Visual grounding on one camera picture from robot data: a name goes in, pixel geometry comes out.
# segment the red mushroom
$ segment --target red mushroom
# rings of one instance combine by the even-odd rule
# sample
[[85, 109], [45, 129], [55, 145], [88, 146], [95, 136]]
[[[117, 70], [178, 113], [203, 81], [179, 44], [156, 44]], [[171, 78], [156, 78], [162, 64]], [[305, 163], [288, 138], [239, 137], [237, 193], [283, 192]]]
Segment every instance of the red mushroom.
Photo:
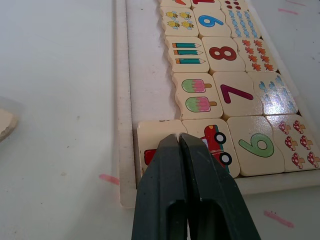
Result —
[[291, 151], [295, 151], [296, 150], [295, 146], [298, 146], [297, 141], [293, 141], [292, 137], [290, 137], [290, 136], [286, 137], [286, 139], [284, 140], [284, 143], [288, 148], [291, 149]]
[[312, 166], [314, 166], [315, 168], [319, 167], [318, 162], [320, 162], [320, 158], [315, 156], [315, 154], [311, 151], [308, 154], [308, 162], [312, 164]]
[[289, 130], [291, 130], [290, 125], [286, 125], [285, 121], [281, 121], [278, 127], [284, 134], [289, 134]]
[[294, 163], [294, 165], [297, 166], [298, 169], [302, 169], [302, 163], [305, 163], [305, 160], [302, 157], [300, 157], [299, 154], [296, 152], [292, 155], [291, 161]]
[[313, 145], [313, 142], [311, 140], [308, 140], [305, 135], [302, 135], [302, 137], [300, 138], [300, 143], [307, 150], [310, 150], [310, 145]]
[[294, 121], [293, 128], [297, 130], [300, 134], [303, 134], [304, 133], [303, 129], [306, 129], [305, 125], [300, 124], [298, 120]]

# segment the ice cream bar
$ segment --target ice cream bar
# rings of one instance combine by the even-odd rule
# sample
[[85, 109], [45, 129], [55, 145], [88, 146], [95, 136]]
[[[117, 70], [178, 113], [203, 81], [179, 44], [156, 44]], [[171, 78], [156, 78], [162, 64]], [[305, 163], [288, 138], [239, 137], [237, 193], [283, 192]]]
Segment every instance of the ice cream bar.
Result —
[[186, 79], [182, 82], [182, 88], [187, 93], [205, 93], [206, 88], [211, 88], [210, 83], [204, 83], [201, 79]]
[[194, 113], [210, 112], [211, 106], [217, 106], [215, 101], [209, 101], [205, 96], [189, 97], [185, 106]]

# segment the number 6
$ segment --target number 6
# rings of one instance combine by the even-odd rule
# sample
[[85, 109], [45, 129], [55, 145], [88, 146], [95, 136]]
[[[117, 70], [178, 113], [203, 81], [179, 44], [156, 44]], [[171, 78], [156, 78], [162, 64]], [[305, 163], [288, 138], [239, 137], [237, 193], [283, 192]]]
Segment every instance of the number 6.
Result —
[[[264, 142], [266, 144], [266, 148], [262, 149], [258, 146], [258, 142]], [[270, 138], [262, 133], [256, 133], [252, 135], [250, 143], [247, 143], [245, 140], [240, 139], [239, 145], [243, 147], [248, 152], [257, 155], [259, 157], [268, 158], [274, 154], [275, 148], [270, 140]]]

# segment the bee illustration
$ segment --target bee illustration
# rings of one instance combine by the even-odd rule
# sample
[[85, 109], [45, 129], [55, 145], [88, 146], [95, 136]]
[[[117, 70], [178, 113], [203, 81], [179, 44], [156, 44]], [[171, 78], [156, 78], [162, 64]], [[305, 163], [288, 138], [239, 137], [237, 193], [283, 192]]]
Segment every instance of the bee illustration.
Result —
[[168, 21], [168, 25], [174, 29], [178, 29], [180, 27], [180, 24], [177, 20], [174, 21]]
[[176, 11], [168, 11], [165, 15], [171, 19], [177, 19], [178, 17], [178, 14]]
[[180, 14], [180, 17], [184, 18], [185, 20], [190, 20], [191, 18], [191, 15], [190, 15], [190, 12], [181, 12]]
[[194, 27], [194, 25], [192, 24], [192, 21], [184, 21], [182, 22], [182, 26], [184, 26], [185, 28], [192, 30], [192, 28]]

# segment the table surface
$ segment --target table surface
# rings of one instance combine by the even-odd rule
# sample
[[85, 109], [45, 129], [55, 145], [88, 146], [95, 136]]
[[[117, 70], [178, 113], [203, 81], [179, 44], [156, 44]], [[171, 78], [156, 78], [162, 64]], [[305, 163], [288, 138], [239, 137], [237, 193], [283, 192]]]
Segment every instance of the table surface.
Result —
[[[253, 5], [320, 123], [320, 4], [294, 1], [305, 6], [285, 0]], [[157, 0], [127, 2], [134, 129], [138, 121], [179, 115], [157, 7]], [[118, 176], [114, 17], [112, 0], [2, 3], [0, 108], [17, 114], [19, 125], [0, 143], [0, 239], [130, 239], [134, 210], [121, 208], [118, 186], [99, 178]], [[141, 94], [152, 95], [152, 104]], [[306, 233], [315, 239], [319, 193], [319, 187], [305, 188], [245, 201], [262, 239], [300, 240]], [[265, 210], [295, 228], [264, 216]]]

